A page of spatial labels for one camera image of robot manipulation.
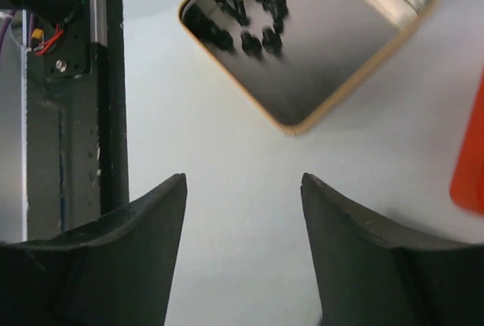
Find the red object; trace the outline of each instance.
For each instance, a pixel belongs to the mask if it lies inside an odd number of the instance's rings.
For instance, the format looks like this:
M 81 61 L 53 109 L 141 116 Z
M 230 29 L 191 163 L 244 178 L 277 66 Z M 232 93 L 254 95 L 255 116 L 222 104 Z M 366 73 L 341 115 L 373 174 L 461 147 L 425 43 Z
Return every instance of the red object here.
M 458 206 L 484 215 L 484 76 L 455 169 L 451 197 Z

